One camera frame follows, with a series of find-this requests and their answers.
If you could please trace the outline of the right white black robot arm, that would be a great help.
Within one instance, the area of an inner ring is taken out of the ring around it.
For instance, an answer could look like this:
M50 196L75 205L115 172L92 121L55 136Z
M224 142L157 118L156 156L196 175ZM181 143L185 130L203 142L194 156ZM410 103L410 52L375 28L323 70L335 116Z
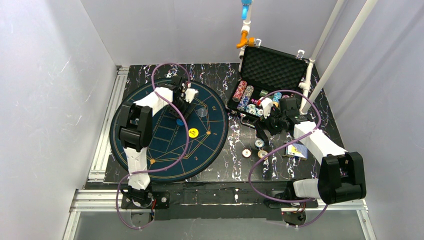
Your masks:
M258 101L262 116L254 121L257 136L265 141L272 135L289 132L320 165L317 178L289 182L280 200L321 199L331 205L359 200L367 194L363 157L348 152L328 138L309 114L302 115L295 97L282 98L278 105L267 97Z

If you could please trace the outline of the red white poker chip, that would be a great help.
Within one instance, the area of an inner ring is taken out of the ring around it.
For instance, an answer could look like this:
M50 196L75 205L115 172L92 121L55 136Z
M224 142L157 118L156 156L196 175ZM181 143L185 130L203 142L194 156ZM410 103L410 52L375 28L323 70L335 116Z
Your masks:
M241 154L242 154L242 157L243 158L248 159L248 158L250 158L252 156L252 151L249 150L249 149L247 149L247 148L245 148L245 149L242 150Z

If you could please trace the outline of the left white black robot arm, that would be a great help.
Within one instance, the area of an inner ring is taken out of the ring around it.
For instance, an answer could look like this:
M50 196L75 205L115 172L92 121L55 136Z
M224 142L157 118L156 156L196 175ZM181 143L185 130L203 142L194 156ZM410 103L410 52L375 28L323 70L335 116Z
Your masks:
M152 86L152 92L140 100L122 104L118 116L118 139L127 159L128 185L135 190L144 191L151 179L148 169L147 151L153 139L153 118L169 106L188 128L185 117L198 90L191 87L191 81L173 77L170 83Z

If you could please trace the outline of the blue small blind button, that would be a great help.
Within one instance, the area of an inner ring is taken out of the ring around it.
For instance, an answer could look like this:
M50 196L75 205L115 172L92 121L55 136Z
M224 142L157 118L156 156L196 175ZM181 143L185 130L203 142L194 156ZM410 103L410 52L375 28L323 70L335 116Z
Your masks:
M179 125L179 126L183 126L183 125L184 125L184 122L183 122L181 119L177 119L177 120L176 120L176 123L177 123L177 125Z

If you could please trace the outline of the yellow big blind button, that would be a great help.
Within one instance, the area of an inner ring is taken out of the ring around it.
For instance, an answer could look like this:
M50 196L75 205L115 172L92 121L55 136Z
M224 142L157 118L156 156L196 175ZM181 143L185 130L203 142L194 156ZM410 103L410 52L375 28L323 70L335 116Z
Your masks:
M197 128L190 128L188 130L188 136L192 139L197 138L199 136L200 132Z

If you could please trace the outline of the clear dealer button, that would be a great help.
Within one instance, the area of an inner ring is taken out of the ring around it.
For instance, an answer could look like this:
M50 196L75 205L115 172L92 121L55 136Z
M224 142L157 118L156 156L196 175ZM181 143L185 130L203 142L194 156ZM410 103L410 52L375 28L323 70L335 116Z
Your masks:
M196 110L196 113L200 118L205 118L208 116L208 109L206 107L201 107Z

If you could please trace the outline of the light blue poker chip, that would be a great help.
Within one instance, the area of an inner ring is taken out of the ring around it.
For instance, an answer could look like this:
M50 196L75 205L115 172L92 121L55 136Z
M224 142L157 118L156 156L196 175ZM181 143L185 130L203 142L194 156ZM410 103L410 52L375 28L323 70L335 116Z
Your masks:
M254 145L256 148L261 149L265 146L265 142L262 139L257 138L254 142Z

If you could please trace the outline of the orange poker chip stack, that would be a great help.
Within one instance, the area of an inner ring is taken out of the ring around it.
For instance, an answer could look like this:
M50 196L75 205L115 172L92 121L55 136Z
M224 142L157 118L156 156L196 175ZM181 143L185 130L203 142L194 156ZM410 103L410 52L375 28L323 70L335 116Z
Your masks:
M258 153L257 153L259 159L264 160L264 161L268 159L268 157L267 157L268 154L269 153L267 151L263 150L263 149L259 150Z

